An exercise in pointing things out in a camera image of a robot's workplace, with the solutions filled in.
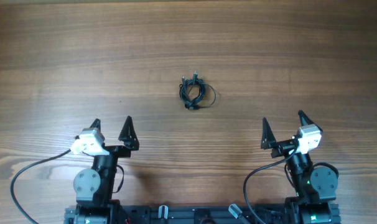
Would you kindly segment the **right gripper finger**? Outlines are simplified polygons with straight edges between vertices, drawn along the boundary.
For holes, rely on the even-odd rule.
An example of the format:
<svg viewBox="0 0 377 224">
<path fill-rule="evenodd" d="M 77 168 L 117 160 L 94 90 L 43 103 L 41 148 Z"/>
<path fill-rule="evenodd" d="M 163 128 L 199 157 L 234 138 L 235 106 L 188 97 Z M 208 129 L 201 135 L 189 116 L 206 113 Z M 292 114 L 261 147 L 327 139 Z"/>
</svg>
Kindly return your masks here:
<svg viewBox="0 0 377 224">
<path fill-rule="evenodd" d="M 276 138 L 266 118 L 263 118 L 263 133 L 261 138 L 261 149 L 274 148 L 276 145 Z"/>
<path fill-rule="evenodd" d="M 315 124 L 302 110 L 298 111 L 298 115 L 299 115 L 301 126 L 314 124 L 316 127 L 318 127 L 320 131 L 322 131 L 322 128 L 318 126 L 317 124 Z"/>
</svg>

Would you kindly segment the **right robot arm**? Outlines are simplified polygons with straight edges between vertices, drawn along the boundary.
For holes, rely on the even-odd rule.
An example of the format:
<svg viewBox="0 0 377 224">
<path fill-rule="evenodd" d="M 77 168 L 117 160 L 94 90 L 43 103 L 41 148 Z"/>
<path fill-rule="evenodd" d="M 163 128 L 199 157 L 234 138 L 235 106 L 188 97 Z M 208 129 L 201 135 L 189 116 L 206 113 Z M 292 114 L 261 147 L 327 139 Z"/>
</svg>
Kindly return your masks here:
<svg viewBox="0 0 377 224">
<path fill-rule="evenodd" d="M 341 223 L 336 199 L 338 169 L 326 162 L 313 163 L 309 152 L 321 142 L 323 130 L 302 110 L 301 126 L 285 141 L 277 141 L 266 118 L 263 118 L 262 149 L 271 149 L 271 157 L 283 157 L 284 169 L 296 191 L 283 204 L 284 221 L 296 224 Z"/>
</svg>

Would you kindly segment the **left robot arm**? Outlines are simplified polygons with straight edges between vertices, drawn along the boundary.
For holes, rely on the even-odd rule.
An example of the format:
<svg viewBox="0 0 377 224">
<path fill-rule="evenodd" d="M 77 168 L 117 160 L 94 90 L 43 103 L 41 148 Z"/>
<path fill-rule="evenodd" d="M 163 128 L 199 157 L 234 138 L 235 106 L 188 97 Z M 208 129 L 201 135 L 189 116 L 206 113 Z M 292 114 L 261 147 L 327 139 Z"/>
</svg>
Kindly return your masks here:
<svg viewBox="0 0 377 224">
<path fill-rule="evenodd" d="M 71 147 L 74 154 L 84 153 L 93 158 L 92 167 L 83 169 L 74 178 L 77 205 L 65 210 L 64 223 L 112 224 L 130 223 L 130 217 L 119 200 L 113 200 L 114 180 L 119 158 L 131 157 L 139 149 L 132 117 L 128 116 L 119 134 L 122 145 L 107 146 L 101 133 L 101 121 L 94 120 L 76 137 Z"/>
</svg>

